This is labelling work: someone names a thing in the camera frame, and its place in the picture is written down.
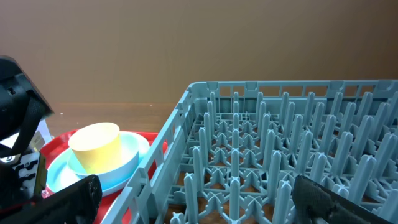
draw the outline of brown table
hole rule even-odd
[[[47,126],[50,133],[58,136],[62,133],[79,129],[90,124],[99,122],[112,122],[121,128],[129,131],[159,132],[167,118],[175,107],[175,103],[60,103],[52,105],[55,114],[49,117]],[[183,185],[182,172],[178,179],[178,184]],[[202,212],[207,201],[198,197],[198,209]],[[223,208],[229,214],[229,203],[226,202]],[[274,207],[265,205],[263,210],[268,219],[272,219]],[[169,223],[172,213],[185,212],[185,206],[170,205],[167,210],[165,222]],[[199,223],[226,223],[217,211],[214,211],[201,219]],[[253,217],[243,223],[257,223]]]

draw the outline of cup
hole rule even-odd
[[[119,126],[97,123],[75,132],[69,147],[87,174],[102,174],[120,166],[121,141]]]

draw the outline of light blue plate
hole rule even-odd
[[[131,166],[131,162],[130,165],[121,164],[122,166],[116,170],[111,170],[107,173],[98,175],[103,189],[103,197],[122,189],[127,184],[138,165],[139,152],[147,151],[149,148],[149,143],[144,137],[136,133],[126,131],[121,131],[121,143],[122,151],[124,151],[122,154],[133,154],[131,161],[134,163],[134,165]],[[68,187],[71,184],[74,184],[75,182],[78,182],[85,177],[85,175],[71,170],[71,168],[68,166],[68,161],[70,158],[74,159],[75,156],[73,151],[69,148],[62,152],[49,166],[46,184],[47,187],[54,193],[64,189],[65,187]],[[109,174],[113,174],[114,178],[110,179],[109,177],[111,175]]]

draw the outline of brown wall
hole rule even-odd
[[[199,80],[396,78],[398,1],[0,0],[0,54],[53,103]]]

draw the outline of dish rack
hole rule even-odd
[[[103,223],[293,223],[298,175],[396,222],[397,110],[398,80],[193,83]]]

